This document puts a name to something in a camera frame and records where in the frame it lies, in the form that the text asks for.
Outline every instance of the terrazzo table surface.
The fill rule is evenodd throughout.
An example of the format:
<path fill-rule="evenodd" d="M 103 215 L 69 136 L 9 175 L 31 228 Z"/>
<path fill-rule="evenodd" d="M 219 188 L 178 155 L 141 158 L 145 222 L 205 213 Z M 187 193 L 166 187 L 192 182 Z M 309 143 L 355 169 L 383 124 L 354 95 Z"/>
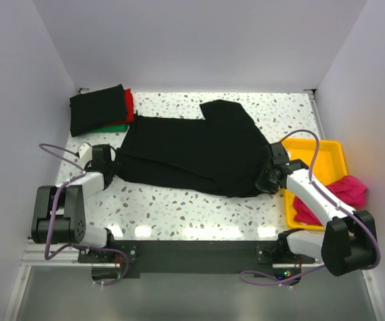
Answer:
<path fill-rule="evenodd" d="M 133 97 L 140 115 L 165 118 L 199 119 L 203 118 L 199 106 L 202 102 L 239 102 L 269 142 L 300 128 L 318 134 L 306 94 L 137 92 Z M 83 142 L 109 143 L 118 148 L 124 137 L 125 133 L 70 137 L 67 148 L 76 152 Z M 307 134 L 296 137 L 310 138 Z M 57 182 L 78 173 L 76 168 L 63 164 Z M 118 177 L 105 191 L 86 200 L 85 212 L 87 224 L 108 227 L 115 239 L 272 240 L 278 232 L 289 229 L 281 193 L 227 198 L 129 183 Z"/>

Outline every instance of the crumpled pink towel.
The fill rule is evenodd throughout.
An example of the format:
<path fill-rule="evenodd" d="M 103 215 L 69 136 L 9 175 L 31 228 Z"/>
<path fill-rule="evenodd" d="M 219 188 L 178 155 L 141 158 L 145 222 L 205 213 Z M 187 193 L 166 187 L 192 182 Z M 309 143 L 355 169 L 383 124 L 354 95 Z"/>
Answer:
<path fill-rule="evenodd" d="M 360 209 L 366 204 L 366 189 L 367 186 L 351 175 L 344 176 L 339 181 L 336 181 L 326 186 L 336 197 L 341 199 L 345 204 L 348 204 L 356 209 Z M 313 212 L 302 202 L 298 197 L 293 200 L 293 207 L 297 214 L 294 218 L 296 222 L 321 225 Z"/>

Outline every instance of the red folded cloth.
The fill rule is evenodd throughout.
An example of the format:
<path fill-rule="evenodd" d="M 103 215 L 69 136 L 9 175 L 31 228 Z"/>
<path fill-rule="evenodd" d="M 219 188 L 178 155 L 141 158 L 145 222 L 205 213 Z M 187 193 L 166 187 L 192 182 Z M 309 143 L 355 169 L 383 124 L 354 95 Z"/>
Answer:
<path fill-rule="evenodd" d="M 121 120 L 118 122 L 111 122 L 104 127 L 118 125 L 118 124 L 129 124 L 130 122 L 134 122 L 134 102 L 133 95 L 131 94 L 131 89 L 125 90 L 125 106 L 127 107 L 127 118 L 125 120 Z"/>
<path fill-rule="evenodd" d="M 368 189 L 361 181 L 351 175 L 344 176 L 339 181 L 336 181 L 326 186 L 336 197 L 345 204 L 359 209 L 366 204 L 366 189 Z M 294 218 L 296 222 L 321 225 L 320 221 L 313 212 L 298 198 L 293 200 L 293 207 L 297 214 Z"/>

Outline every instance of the yellow plastic basket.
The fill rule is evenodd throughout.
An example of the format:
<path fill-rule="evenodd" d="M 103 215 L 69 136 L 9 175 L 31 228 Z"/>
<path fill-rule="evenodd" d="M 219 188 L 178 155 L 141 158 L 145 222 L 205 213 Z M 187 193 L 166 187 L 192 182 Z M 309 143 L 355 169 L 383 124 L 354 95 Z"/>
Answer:
<path fill-rule="evenodd" d="M 287 138 L 283 141 L 283 146 L 290 152 L 290 158 L 300 158 L 305 164 L 310 165 L 313 158 L 316 143 L 313 139 Z M 314 164 L 313 174 L 323 185 L 329 185 L 347 175 L 344 155 L 341 144 L 333 140 L 321 140 L 320 151 Z M 294 220 L 297 212 L 293 208 L 293 199 L 295 198 L 288 190 L 284 190 L 286 223 L 289 227 L 309 229 L 313 231 L 324 231 L 325 228 L 320 225 L 312 225 L 296 222 Z"/>

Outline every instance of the table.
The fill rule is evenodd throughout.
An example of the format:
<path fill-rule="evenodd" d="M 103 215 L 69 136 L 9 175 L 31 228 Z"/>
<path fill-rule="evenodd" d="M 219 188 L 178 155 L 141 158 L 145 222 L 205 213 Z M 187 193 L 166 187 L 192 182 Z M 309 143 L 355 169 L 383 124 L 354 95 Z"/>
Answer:
<path fill-rule="evenodd" d="M 135 92 L 133 98 L 140 115 L 192 119 L 203 118 L 199 106 L 202 102 L 239 102 L 269 142 L 300 128 L 318 134 L 307 94 Z M 67 148 L 76 152 L 83 142 L 118 148 L 124 137 L 125 133 L 85 134 L 70 137 Z M 297 137 L 310 138 L 308 134 Z M 63 164 L 57 182 L 78 173 Z M 227 198 L 129 183 L 118 177 L 105 191 L 86 200 L 85 212 L 87 224 L 108 227 L 115 239 L 274 240 L 278 232 L 289 229 L 281 193 Z"/>

